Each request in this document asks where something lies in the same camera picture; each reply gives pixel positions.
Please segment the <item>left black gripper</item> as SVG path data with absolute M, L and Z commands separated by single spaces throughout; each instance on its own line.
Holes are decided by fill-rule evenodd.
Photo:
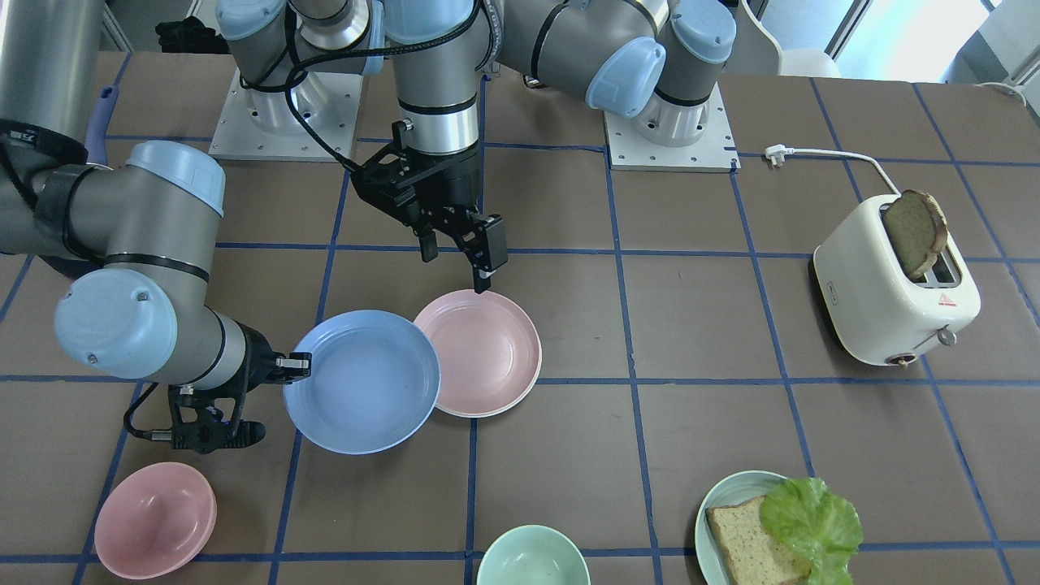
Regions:
M 410 121 L 396 121 L 392 141 L 350 171 L 352 186 L 365 203 L 411 228 L 424 263 L 439 256 L 437 232 L 452 238 L 472 269 L 473 292 L 486 292 L 508 262 L 508 243 L 504 219 L 478 210 L 479 148 L 424 154 L 408 144 L 415 133 Z

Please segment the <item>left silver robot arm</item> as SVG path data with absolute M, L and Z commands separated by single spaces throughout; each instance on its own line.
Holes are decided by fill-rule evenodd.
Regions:
M 504 219 L 478 208 L 483 67 L 502 63 L 679 147 L 695 131 L 664 132 L 706 103 L 738 40 L 721 1 L 386 1 L 385 27 L 401 118 L 353 171 L 354 189 L 413 231 L 424 262 L 438 233 L 452 238 L 475 292 L 508 262 Z

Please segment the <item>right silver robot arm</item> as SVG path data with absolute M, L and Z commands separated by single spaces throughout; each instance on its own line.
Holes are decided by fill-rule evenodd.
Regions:
M 259 385 L 307 378 L 206 304 L 223 217 L 224 171 L 175 141 L 135 145 L 123 169 L 89 162 L 88 92 L 101 1 L 2 4 L 2 251 L 36 255 L 75 279 L 54 329 L 75 362 L 167 386 L 171 425 L 130 436 L 209 454 L 263 440 L 244 419 Z

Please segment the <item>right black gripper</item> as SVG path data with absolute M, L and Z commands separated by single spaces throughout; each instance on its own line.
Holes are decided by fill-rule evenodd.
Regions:
M 186 395 L 168 389 L 171 447 L 210 454 L 216 449 L 244 449 L 264 440 L 262 422 L 245 421 L 249 392 L 259 385 L 289 384 L 310 377 L 313 355 L 274 351 L 260 332 L 238 323 L 242 353 L 233 374 L 212 388 L 193 386 Z

